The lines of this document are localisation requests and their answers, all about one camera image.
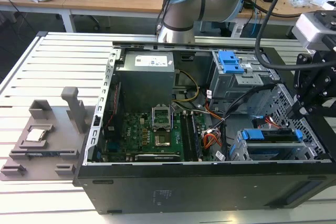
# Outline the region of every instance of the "white sticker label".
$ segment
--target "white sticker label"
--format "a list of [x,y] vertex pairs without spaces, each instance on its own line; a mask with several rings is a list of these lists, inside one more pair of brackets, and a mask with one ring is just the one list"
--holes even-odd
[[135,58],[138,67],[167,67],[167,56],[138,55]]
[[241,63],[241,68],[252,68],[250,63]]
[[216,152],[216,157],[218,157],[218,159],[219,159],[220,161],[224,161],[224,160],[225,160],[224,155],[223,155],[220,151],[217,151],[217,152]]

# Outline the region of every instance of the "power cable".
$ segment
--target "power cable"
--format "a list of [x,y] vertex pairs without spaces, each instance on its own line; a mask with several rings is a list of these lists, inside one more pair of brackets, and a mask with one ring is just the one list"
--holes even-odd
[[27,19],[24,17],[24,15],[19,11],[18,8],[14,5],[14,3],[11,0],[8,0],[11,5],[16,9],[16,11],[21,15],[21,17],[25,20],[25,22],[28,24],[28,26],[32,29],[34,33],[36,33],[35,29],[32,27],[32,25],[27,21]]
[[271,6],[269,7],[269,10],[265,16],[264,22],[261,25],[260,31],[256,38],[256,44],[255,44],[255,52],[256,57],[259,61],[259,63],[268,69],[276,69],[276,70],[287,70],[287,71],[293,71],[293,70],[311,70],[311,69],[320,69],[320,68],[329,68],[336,66],[336,60],[328,61],[328,62],[322,62],[322,63],[311,63],[306,65],[277,65],[277,64],[271,64],[266,62],[263,57],[262,53],[260,51],[260,42],[261,38],[263,36],[263,32],[265,30],[265,27],[267,25],[267,22],[272,15],[272,11],[274,7],[276,6],[278,0],[273,0],[271,3]]
[[[253,4],[253,6],[255,8],[262,11],[263,13],[268,12],[266,9],[264,9],[264,8],[260,7],[259,5],[255,4],[252,0],[244,0],[244,1],[249,2],[250,4]],[[301,13],[298,13],[298,14],[278,14],[278,13],[272,13],[271,12],[271,15],[275,16],[275,17],[279,17],[279,18],[296,18],[296,17],[299,17],[301,15]]]

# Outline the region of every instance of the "blue plastic clip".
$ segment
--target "blue plastic clip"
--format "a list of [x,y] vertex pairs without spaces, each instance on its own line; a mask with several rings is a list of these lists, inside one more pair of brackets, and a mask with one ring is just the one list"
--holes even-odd
[[249,129],[244,131],[248,134],[250,140],[265,139],[263,132],[259,129]]
[[242,132],[241,132],[241,135],[243,136],[243,139],[244,139],[244,140],[248,140],[248,134],[247,134],[246,131],[242,131]]
[[218,60],[223,66],[224,73],[244,73],[239,65],[239,59],[233,51],[219,51]]
[[295,135],[298,137],[299,143],[303,141],[303,133],[300,130],[295,130]]

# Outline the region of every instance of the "metal case frame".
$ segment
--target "metal case frame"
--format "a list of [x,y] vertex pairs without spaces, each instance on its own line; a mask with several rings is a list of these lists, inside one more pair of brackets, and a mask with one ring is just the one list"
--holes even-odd
[[[190,48],[176,45],[176,48],[186,50],[188,47]],[[204,45],[193,45],[192,48],[216,50],[214,46],[210,48]],[[269,61],[283,64],[273,48],[263,48],[263,51]],[[101,89],[101,100],[96,107],[95,115],[100,118],[103,116],[104,99],[111,82],[115,58],[111,54]],[[286,71],[277,73],[285,87],[292,92],[292,74]],[[323,147],[328,150],[330,156],[326,158],[334,161],[336,145],[333,141],[336,134],[332,128],[321,117],[305,116],[305,120]],[[79,182],[99,214],[293,208],[322,190],[336,185],[335,163],[88,163],[87,159],[93,154],[101,124],[102,120],[98,126],[91,127],[84,161],[78,174]]]

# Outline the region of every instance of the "metal workbench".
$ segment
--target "metal workbench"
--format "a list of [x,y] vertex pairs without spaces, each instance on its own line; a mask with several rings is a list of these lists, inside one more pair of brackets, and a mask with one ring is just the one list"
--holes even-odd
[[[36,37],[0,85],[0,167],[14,147],[34,99],[66,105],[64,86],[76,86],[86,106],[96,105],[113,41],[155,41],[154,36],[49,33]],[[207,44],[254,45],[254,39],[197,37]],[[265,39],[286,63],[304,49],[295,40]],[[329,120],[336,129],[336,121]],[[71,181],[0,182],[0,223],[336,223],[336,187],[295,209],[143,215],[99,215]]]

